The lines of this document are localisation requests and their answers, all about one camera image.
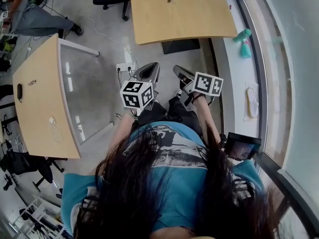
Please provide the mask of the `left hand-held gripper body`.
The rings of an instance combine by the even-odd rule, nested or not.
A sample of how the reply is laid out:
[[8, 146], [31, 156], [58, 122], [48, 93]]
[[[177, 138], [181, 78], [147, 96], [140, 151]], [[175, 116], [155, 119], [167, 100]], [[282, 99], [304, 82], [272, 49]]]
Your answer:
[[120, 81], [120, 97], [124, 108], [151, 110], [159, 94], [156, 84], [137, 80]]

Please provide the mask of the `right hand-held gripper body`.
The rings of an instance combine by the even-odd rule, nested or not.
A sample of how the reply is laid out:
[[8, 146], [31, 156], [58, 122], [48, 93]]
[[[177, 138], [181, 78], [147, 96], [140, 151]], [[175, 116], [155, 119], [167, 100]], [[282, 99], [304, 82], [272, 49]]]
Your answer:
[[182, 90], [180, 97], [181, 104], [187, 111], [196, 110], [195, 105], [192, 103], [194, 98], [193, 92], [198, 92], [205, 96], [210, 96], [210, 101], [208, 102], [208, 105], [210, 105], [215, 97], [220, 96], [223, 81], [222, 78], [196, 72], [194, 80], [190, 84], [185, 85], [180, 81], [180, 88]]

